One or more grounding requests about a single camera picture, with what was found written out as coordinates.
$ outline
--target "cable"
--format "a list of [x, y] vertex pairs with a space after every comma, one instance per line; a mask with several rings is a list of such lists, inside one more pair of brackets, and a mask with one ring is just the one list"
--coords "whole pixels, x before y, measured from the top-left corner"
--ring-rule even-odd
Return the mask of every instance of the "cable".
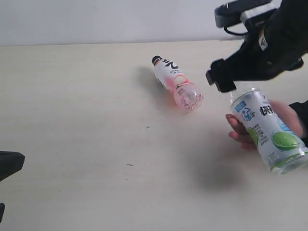
[[245, 33], [236, 33], [236, 32], [232, 32], [232, 31], [229, 31], [228, 28], [225, 26], [224, 27], [224, 30], [230, 34], [230, 35], [235, 35], [235, 36], [244, 36], [244, 35], [247, 35], [248, 32], [245, 32]]

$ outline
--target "human hand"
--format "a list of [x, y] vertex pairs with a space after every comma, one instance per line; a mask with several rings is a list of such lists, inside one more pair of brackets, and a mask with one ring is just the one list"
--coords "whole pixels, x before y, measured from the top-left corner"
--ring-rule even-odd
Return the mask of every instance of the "human hand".
[[[286, 103], [280, 101], [269, 100], [269, 103], [286, 126], [288, 126], [300, 138], [306, 137], [307, 134], [305, 127], [298, 118], [296, 111]], [[226, 114], [226, 119], [234, 130], [229, 133], [229, 136], [235, 141], [241, 143], [243, 149], [248, 151], [255, 150], [256, 146], [242, 123], [240, 123], [232, 114]]]

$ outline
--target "finger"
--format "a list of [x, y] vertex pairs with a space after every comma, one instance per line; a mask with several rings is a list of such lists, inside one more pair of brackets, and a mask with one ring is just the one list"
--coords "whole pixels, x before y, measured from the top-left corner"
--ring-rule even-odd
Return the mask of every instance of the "finger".
[[243, 124], [241, 124], [233, 115], [226, 115], [226, 119], [234, 131], [240, 134], [248, 134]]
[[254, 143], [242, 143], [241, 148], [247, 151], [255, 151], [257, 149]]
[[235, 141], [238, 141], [239, 143], [248, 143], [248, 144], [253, 144], [254, 141], [250, 137], [250, 135], [242, 135], [239, 134], [235, 131], [232, 131], [229, 133], [229, 136], [234, 139]]

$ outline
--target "sleeve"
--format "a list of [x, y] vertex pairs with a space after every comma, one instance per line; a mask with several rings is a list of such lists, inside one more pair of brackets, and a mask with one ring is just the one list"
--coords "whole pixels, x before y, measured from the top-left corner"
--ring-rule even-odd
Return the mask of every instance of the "sleeve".
[[[306, 131], [308, 132], [308, 101], [304, 103], [295, 102], [289, 106], [296, 111], [299, 119], [302, 121]], [[308, 138], [304, 138], [303, 141], [305, 145], [308, 146]]]

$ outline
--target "white wall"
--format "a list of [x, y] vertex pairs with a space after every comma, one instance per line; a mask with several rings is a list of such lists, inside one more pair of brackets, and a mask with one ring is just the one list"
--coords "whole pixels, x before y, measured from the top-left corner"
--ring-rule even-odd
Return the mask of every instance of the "white wall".
[[227, 2], [0, 0], [0, 45], [222, 39], [214, 9]]

